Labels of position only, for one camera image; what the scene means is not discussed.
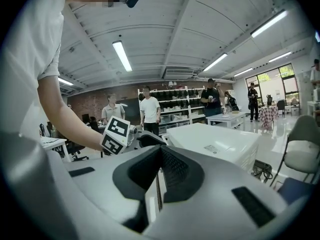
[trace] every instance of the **gray chair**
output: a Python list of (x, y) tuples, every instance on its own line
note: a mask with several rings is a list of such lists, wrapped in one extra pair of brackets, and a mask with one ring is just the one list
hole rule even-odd
[(285, 116), (286, 103), (284, 100), (279, 100), (276, 104), (278, 110), (282, 110), (282, 116)]
[[(318, 146), (317, 152), (315, 154), (309, 152), (303, 152), (299, 150), (291, 150), (287, 152), (288, 144), (292, 141), (308, 141), (314, 143)], [(273, 178), (270, 186), (276, 180), (281, 166), (284, 164), (298, 172), (309, 174), (314, 174), (311, 182), (313, 182), (316, 173), (319, 169), (320, 162), (320, 130), (316, 124), (315, 119), (310, 115), (302, 115), (296, 121), (292, 131), (288, 134), (284, 154), (280, 162), (279, 168), (276, 172), (276, 175)]]

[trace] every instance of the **ceiling light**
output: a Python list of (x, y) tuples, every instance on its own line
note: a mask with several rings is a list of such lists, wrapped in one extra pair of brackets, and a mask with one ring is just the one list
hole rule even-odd
[(112, 45), (113, 45), (113, 48), (115, 49), (115, 52), (118, 54), (119, 59), (122, 62), (122, 65), (124, 66), (125, 70), (127, 72), (132, 71), (132, 68), (130, 66), (130, 63), (129, 63), (129, 60), (128, 60), (127, 55), (125, 53), (122, 42), (116, 41), (116, 42), (113, 42)]
[(291, 54), (291, 51), (288, 51), (288, 52), (286, 52), (285, 54), (282, 54), (282, 55), (280, 55), (280, 56), (278, 56), (278, 57), (275, 57), (275, 58), (270, 59), (270, 60), (269, 60), (269, 63), (270, 63), (270, 62), (274, 62), (274, 61), (276, 61), (276, 60), (279, 60), (279, 59), (281, 59), (281, 58), (283, 58), (283, 57), (286, 57), (287, 55), (290, 55), (290, 54)]
[(253, 38), (255, 38), (257, 35), (261, 34), (263, 31), (265, 31), (266, 29), (270, 28), (273, 24), (275, 24), (276, 22), (280, 21), (281, 19), (283, 19), (287, 15), (288, 15), (288, 12), (286, 10), (282, 10), (281, 12), (279, 12), (278, 14), (273, 16), (271, 19), (269, 19), (262, 26), (258, 27), (257, 30), (253, 31), (251, 33), (251, 36)]
[(241, 74), (243, 74), (243, 73), (249, 72), (249, 71), (251, 71), (251, 70), (253, 70), (252, 67), (250, 67), (250, 68), (248, 68), (247, 70), (242, 71), (242, 72), (240, 72), (240, 73), (238, 73), (238, 74), (235, 74), (234, 77), (237, 77), (237, 76), (239, 76), (239, 75), (241, 75)]
[(58, 80), (59, 80), (59, 82), (64, 83), (64, 84), (66, 84), (68, 86), (73, 86), (74, 85), (72, 82), (68, 82), (68, 81), (66, 81), (66, 80), (64, 80), (64, 79), (62, 79), (60, 77), (58, 77)]
[(223, 53), (219, 58), (217, 58), (214, 62), (212, 62), (209, 66), (207, 66), (203, 71), (207, 71), (207, 70), (211, 69), (214, 65), (216, 65), (218, 62), (222, 61), (227, 56), (228, 56), (228, 54)]

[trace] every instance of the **air vent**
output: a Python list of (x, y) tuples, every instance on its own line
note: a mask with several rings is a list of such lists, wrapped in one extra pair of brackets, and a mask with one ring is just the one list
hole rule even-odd
[(185, 80), (194, 76), (192, 69), (166, 69), (163, 78), (168, 80)]

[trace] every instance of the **ceiling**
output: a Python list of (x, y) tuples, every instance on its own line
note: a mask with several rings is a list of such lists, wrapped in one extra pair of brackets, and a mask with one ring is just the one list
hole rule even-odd
[[(250, 32), (285, 9), (288, 15), (255, 38)], [(71, 3), (63, 10), (61, 93), (118, 83), (160, 80), (166, 68), (192, 69), (198, 78), (231, 79), (270, 55), (311, 47), (312, 27), (294, 0), (139, 0), (134, 8)], [(112, 43), (121, 40), (126, 72)], [(222, 53), (228, 56), (203, 69)]]

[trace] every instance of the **black pants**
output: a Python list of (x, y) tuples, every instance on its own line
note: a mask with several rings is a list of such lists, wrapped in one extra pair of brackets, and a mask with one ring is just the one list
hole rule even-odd
[(145, 122), (143, 124), (143, 129), (159, 136), (159, 124), (156, 122)]
[(259, 118), (258, 103), (252, 103), (250, 120), (253, 120), (253, 119), (258, 120), (258, 118)]

